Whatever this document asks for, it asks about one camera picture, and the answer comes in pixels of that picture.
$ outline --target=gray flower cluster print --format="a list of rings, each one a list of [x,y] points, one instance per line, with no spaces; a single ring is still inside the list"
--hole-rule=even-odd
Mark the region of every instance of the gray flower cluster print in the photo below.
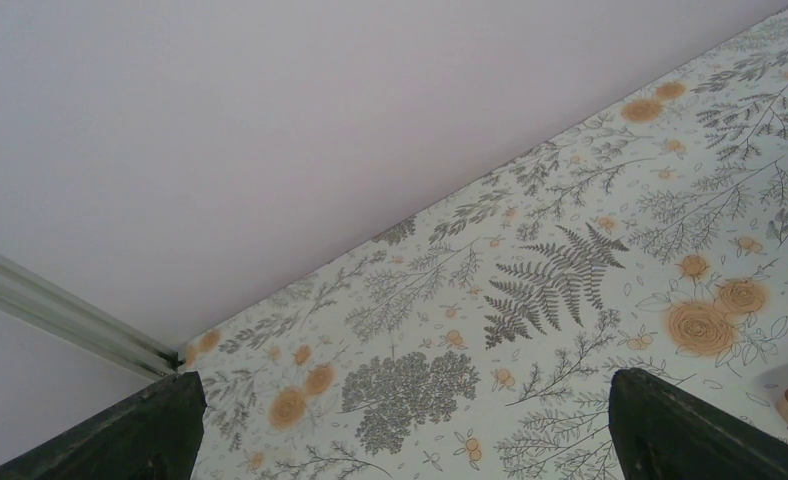
[[[374,357],[347,375],[342,413],[364,412],[356,436],[366,452],[397,453],[413,426],[449,422],[457,397],[476,398],[478,381],[470,357],[452,351],[431,363],[421,352],[396,360]]]
[[[485,327],[486,347],[494,347],[504,340],[513,342],[518,336],[532,338],[527,325],[542,334],[546,330],[542,320],[560,330],[559,305],[564,304],[575,322],[582,325],[580,306],[585,299],[594,308],[603,308],[600,298],[600,283],[607,267],[624,268],[612,251],[629,251],[620,240],[610,240],[598,233],[591,225],[588,238],[576,232],[561,229],[568,243],[527,245],[521,248],[532,250],[545,257],[540,262],[497,264],[497,268],[515,280],[490,280],[489,283],[505,293],[507,298],[488,295],[485,301],[498,311],[486,315],[491,322]]]

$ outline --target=fern print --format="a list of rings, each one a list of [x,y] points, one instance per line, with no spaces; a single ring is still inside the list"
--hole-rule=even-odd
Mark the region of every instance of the fern print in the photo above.
[[[479,253],[473,248],[477,240],[460,249],[438,243],[409,262],[408,271],[385,269],[367,275],[365,289],[375,305],[354,308],[344,322],[367,343],[380,333],[400,328],[412,314],[414,303],[434,298],[445,283],[468,288],[480,264]],[[465,251],[467,256],[448,277],[447,263]]]
[[[569,243],[528,245],[543,257],[537,263],[497,264],[497,268],[515,280],[490,280],[496,289],[509,298],[485,296],[486,302],[499,314],[486,315],[491,326],[485,327],[486,347],[494,347],[504,340],[513,342],[518,336],[532,338],[528,324],[542,334],[542,321],[560,330],[559,305],[564,304],[571,318],[582,325],[582,299],[595,309],[603,308],[600,283],[607,267],[624,268],[612,251],[629,251],[620,240],[610,240],[586,224],[588,239],[568,228],[559,226]]]
[[[494,190],[480,195],[479,200],[456,207],[453,222],[441,222],[435,226],[429,242],[435,243],[451,235],[458,235],[470,224],[477,224],[493,217],[500,211],[500,202],[511,194],[508,188]]]
[[[788,97],[783,93],[757,93],[735,102],[715,103],[697,113],[704,127],[713,130],[706,135],[706,148],[715,148],[719,161],[730,158],[747,160],[762,155],[756,139],[775,136],[788,140]]]

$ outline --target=plant stem print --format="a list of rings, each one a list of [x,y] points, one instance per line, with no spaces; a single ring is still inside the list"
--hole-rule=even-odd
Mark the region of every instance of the plant stem print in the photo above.
[[[788,9],[615,100],[192,339],[192,478],[620,479],[630,368],[788,444]]]
[[[497,264],[500,272],[514,280],[489,281],[508,297],[485,296],[485,301],[498,312],[485,317],[491,323],[485,327],[487,348],[504,340],[513,342],[518,336],[532,338],[529,326],[546,334],[543,322],[560,330],[560,304],[580,325],[583,299],[597,310],[603,308],[600,283],[607,267],[624,268],[612,251],[626,252],[628,249],[619,240],[609,240],[601,235],[591,225],[586,224],[586,227],[587,239],[570,229],[558,227],[567,237],[568,244],[521,247],[538,253],[545,260]]]
[[[306,446],[307,458],[301,462],[280,461],[274,469],[267,469],[256,476],[257,480],[295,480],[307,478],[317,480],[332,473],[334,478],[342,480],[358,476],[368,470],[382,472],[392,478],[384,468],[356,457],[356,452],[344,442],[331,442],[329,451],[323,452],[318,447]]]
[[[715,103],[697,113],[712,132],[706,148],[716,149],[718,161],[748,160],[762,155],[757,139],[773,135],[788,140],[788,85],[775,93],[756,93],[734,102]]]
[[[431,300],[445,285],[470,287],[481,262],[474,249],[477,240],[458,249],[445,242],[437,243],[426,254],[411,260],[405,271],[383,269],[370,273],[364,283],[374,306],[354,308],[345,323],[362,343],[367,343],[380,333],[400,328],[416,301]],[[452,267],[448,276],[449,262],[454,258],[460,259],[459,264]]]

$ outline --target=wallpaper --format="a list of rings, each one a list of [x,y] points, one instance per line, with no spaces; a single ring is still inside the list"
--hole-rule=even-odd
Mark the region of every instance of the wallpaper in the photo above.
[[[186,354],[201,480],[621,478],[625,367],[788,442],[788,9]]]

